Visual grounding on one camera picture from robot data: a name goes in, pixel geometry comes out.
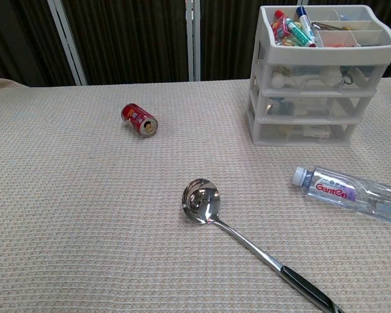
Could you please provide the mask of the clear plastic drawer with ball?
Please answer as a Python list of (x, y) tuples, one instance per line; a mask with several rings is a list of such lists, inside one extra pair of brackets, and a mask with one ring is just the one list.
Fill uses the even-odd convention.
[[(335, 87), (326, 86), (320, 79), (320, 71), (324, 67), (338, 67), (343, 79)], [(383, 67), (373, 65), (275, 65), (272, 67), (267, 87), (274, 72), (285, 76), (285, 85), (280, 89), (297, 89), (302, 91), (342, 90), (342, 89), (373, 89), (377, 80), (383, 75)]]

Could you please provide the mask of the white object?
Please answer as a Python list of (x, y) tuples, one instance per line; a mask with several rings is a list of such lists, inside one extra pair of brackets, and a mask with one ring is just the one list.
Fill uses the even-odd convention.
[(328, 87), (335, 87), (341, 83), (343, 76), (338, 67), (324, 67), (320, 71), (321, 81)]

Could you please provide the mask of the white plastic drawer organizer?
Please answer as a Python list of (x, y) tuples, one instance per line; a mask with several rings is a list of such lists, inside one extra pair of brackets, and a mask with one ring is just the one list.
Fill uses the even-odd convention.
[(282, 11), (296, 25), (302, 26), (296, 15), (299, 6), (262, 6), (259, 10), (255, 45), (250, 74), (247, 118), (254, 144), (263, 124), (358, 124), (363, 114), (351, 119), (289, 118), (265, 115), (265, 98), (272, 97), (374, 97), (373, 89), (342, 89), (302, 91), (297, 89), (269, 89), (267, 82), (275, 65), (373, 65), (383, 67), (383, 74), (391, 63), (391, 28), (381, 22), (366, 5), (305, 6), (316, 37), (316, 47), (302, 47), (294, 37), (276, 42), (271, 24), (274, 13)]

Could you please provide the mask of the red drink can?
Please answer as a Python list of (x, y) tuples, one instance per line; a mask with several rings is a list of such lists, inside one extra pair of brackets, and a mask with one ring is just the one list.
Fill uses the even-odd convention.
[(144, 138), (154, 136), (158, 130), (156, 118), (137, 104), (127, 104), (122, 109), (121, 117), (125, 123), (130, 124)]

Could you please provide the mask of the white ping pong ball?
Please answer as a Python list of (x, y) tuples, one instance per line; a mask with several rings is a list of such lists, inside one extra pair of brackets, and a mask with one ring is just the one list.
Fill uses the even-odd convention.
[(280, 72), (274, 72), (270, 81), (271, 88), (280, 89), (285, 85), (285, 76)]

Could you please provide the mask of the beige woven tablecloth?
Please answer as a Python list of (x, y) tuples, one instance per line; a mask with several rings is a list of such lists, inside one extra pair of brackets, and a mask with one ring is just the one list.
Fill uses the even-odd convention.
[[(249, 83), (0, 88), (0, 312), (319, 313), (228, 234), (189, 220), (211, 180), (221, 219), (347, 313), (391, 313), (391, 224), (306, 197), (299, 166), (391, 185), (391, 78), (348, 147), (257, 147)], [(158, 121), (144, 138), (121, 117)]]

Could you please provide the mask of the clear plastic water bottle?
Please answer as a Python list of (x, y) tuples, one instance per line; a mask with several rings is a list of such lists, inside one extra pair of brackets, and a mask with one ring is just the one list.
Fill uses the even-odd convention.
[(391, 223), (389, 185), (319, 167), (297, 167), (292, 183), (315, 199)]

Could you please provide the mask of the red snack packet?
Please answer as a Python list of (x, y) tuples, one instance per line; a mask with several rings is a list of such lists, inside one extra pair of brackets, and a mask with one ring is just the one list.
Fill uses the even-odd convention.
[(286, 25), (286, 17), (281, 17), (271, 24), (272, 32), (276, 42), (281, 42), (284, 38), (291, 35)]

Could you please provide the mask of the green marker red cap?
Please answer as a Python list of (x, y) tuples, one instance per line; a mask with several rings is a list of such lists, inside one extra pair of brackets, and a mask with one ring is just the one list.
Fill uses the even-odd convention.
[(302, 47), (316, 47), (316, 44), (311, 41), (305, 34), (304, 32), (301, 30), (301, 28), (299, 28), (296, 23), (291, 20), (290, 18), (288, 18), (282, 11), (280, 10), (277, 10), (275, 13), (274, 13), (274, 17), (275, 19), (279, 19), (281, 17), (286, 17), (286, 25), (287, 25), (287, 28), (288, 30), (290, 31), (292, 37), (295, 38), (295, 40), (299, 43), (300, 46)]

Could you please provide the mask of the white marker blue cap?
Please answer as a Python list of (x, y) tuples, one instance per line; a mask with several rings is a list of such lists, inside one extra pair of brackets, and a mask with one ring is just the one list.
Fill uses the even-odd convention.
[(296, 15), (298, 17), (298, 20), (302, 26), (302, 30), (304, 34), (314, 43), (316, 43), (316, 37), (314, 35), (310, 19), (308, 18), (307, 12), (305, 7), (299, 6), (296, 9)]

